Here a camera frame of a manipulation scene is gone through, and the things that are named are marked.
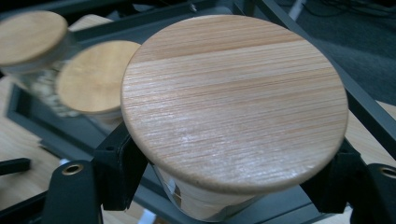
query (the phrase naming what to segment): metal bar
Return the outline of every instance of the metal bar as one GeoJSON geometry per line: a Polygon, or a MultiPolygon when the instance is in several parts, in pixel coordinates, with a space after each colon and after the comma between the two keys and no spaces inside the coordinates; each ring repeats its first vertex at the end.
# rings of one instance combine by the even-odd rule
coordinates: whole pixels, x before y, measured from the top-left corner
{"type": "Polygon", "coordinates": [[[30,160],[26,158],[0,161],[0,175],[10,175],[30,169],[30,160]]]}
{"type": "Polygon", "coordinates": [[[243,10],[245,12],[245,15],[247,15],[249,17],[253,17],[255,9],[256,9],[256,6],[253,4],[252,1],[244,1],[243,10]]]}
{"type": "Polygon", "coordinates": [[[283,216],[265,221],[262,224],[311,223],[313,220],[312,214],[318,214],[318,210],[312,203],[310,203],[306,206],[290,211],[283,216]]]}
{"type": "Polygon", "coordinates": [[[270,21],[302,36],[327,56],[346,89],[349,110],[396,160],[396,121],[273,0],[252,0],[270,21]]]}
{"type": "MultiPolygon", "coordinates": [[[[212,7],[215,7],[217,4],[216,1],[193,1],[193,3],[198,9],[198,12],[208,10],[212,7]]],[[[189,19],[193,16],[196,16],[196,14],[191,12],[189,3],[183,3],[183,4],[178,4],[176,6],[151,10],[148,12],[134,15],[129,18],[120,19],[119,21],[113,21],[99,26],[94,26],[88,29],[76,31],[74,32],[74,36],[79,43],[83,44],[86,41],[92,42],[92,40],[98,36],[102,37],[102,36],[112,35],[113,33],[122,30],[141,27],[146,24],[158,23],[161,21],[169,22],[169,24],[166,24],[164,26],[166,27],[167,25],[170,25],[177,21],[189,19]]],[[[139,38],[139,40],[134,40],[134,42],[138,42],[142,44],[150,36],[154,35],[157,31],[161,30],[164,27],[159,27],[158,29],[155,29],[152,33],[150,33],[149,36],[144,36],[144,38],[139,38]]]]}
{"type": "Polygon", "coordinates": [[[45,191],[0,211],[0,223],[38,223],[41,220],[46,195],[45,191]]]}
{"type": "Polygon", "coordinates": [[[134,12],[132,8],[132,3],[128,0],[101,0],[101,1],[89,1],[89,0],[69,0],[69,1],[61,1],[55,3],[47,3],[40,4],[32,7],[24,7],[16,10],[12,10],[6,13],[0,14],[1,18],[6,18],[11,15],[15,15],[18,13],[31,11],[31,10],[47,10],[58,13],[64,16],[68,23],[71,24],[74,21],[78,20],[84,15],[87,14],[95,14],[99,16],[106,16],[108,13],[120,8],[124,9],[124,12],[128,12],[125,10],[129,6],[131,10],[129,12],[134,12]]]}
{"type": "Polygon", "coordinates": [[[293,7],[289,11],[289,16],[294,21],[297,21],[300,13],[303,11],[305,2],[306,0],[297,0],[294,2],[293,7]]]}

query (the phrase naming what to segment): jar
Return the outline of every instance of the jar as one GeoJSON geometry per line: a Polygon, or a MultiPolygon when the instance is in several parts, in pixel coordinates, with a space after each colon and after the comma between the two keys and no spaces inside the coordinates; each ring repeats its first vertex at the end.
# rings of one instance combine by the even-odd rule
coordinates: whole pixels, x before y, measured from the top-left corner
{"type": "Polygon", "coordinates": [[[170,200],[202,221],[305,182],[347,127],[343,84],[320,51],[243,16],[162,29],[130,61],[121,93],[128,131],[170,200]]]}
{"type": "Polygon", "coordinates": [[[120,88],[139,44],[108,41],[84,49],[59,75],[61,102],[92,120],[105,134],[121,122],[120,88]]]}
{"type": "Polygon", "coordinates": [[[0,49],[1,71],[14,83],[59,117],[78,115],[61,104],[55,92],[58,73],[79,50],[62,16],[31,11],[1,21],[0,49]]]}

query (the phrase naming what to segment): gray floor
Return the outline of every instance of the gray floor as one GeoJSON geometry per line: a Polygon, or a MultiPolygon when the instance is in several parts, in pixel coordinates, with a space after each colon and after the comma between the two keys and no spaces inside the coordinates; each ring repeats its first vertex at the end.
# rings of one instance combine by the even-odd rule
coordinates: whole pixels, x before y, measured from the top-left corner
{"type": "MultiPolygon", "coordinates": [[[[277,1],[289,12],[294,0],[277,1]]],[[[396,7],[375,7],[396,11],[396,7]]],[[[358,15],[319,0],[307,0],[297,20],[374,99],[396,105],[396,14],[393,18],[358,15]]]]}

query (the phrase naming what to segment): wooden lid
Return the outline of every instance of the wooden lid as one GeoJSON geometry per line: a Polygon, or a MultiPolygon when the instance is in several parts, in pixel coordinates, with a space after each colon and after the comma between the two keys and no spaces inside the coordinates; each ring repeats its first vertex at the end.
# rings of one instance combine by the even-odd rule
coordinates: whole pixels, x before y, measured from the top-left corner
{"type": "Polygon", "coordinates": [[[33,11],[0,22],[0,66],[26,63],[55,47],[67,32],[66,20],[53,12],[33,11]]]}
{"type": "Polygon", "coordinates": [[[109,41],[83,50],[60,73],[61,101],[87,114],[120,109],[122,77],[139,47],[130,41],[109,41]]]}
{"type": "Polygon", "coordinates": [[[261,194],[322,169],[347,126],[329,61],[268,21],[207,16],[152,36],[130,61],[122,113],[144,154],[187,183],[261,194]]]}

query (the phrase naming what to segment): wooden table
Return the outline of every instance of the wooden table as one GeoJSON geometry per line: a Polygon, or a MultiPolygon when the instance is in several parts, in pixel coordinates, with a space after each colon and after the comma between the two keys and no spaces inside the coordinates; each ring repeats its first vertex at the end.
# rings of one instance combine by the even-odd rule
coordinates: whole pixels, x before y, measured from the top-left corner
{"type": "MultiPolygon", "coordinates": [[[[103,20],[96,16],[85,21],[103,20]]],[[[29,133],[5,117],[8,99],[11,91],[9,78],[0,79],[0,161],[20,157],[32,160],[32,169],[25,173],[0,176],[0,209],[26,200],[45,191],[50,182],[50,176],[59,165],[59,159],[39,147],[38,137],[29,133]]],[[[394,118],[396,106],[380,103],[394,118]]],[[[396,167],[396,161],[382,148],[379,143],[364,129],[359,121],[350,113],[346,138],[351,142],[367,163],[379,162],[396,167]]],[[[137,223],[142,214],[142,208],[133,204],[124,212],[104,212],[105,223],[137,223]]],[[[321,220],[319,223],[348,223],[350,210],[343,215],[321,220]]]]}

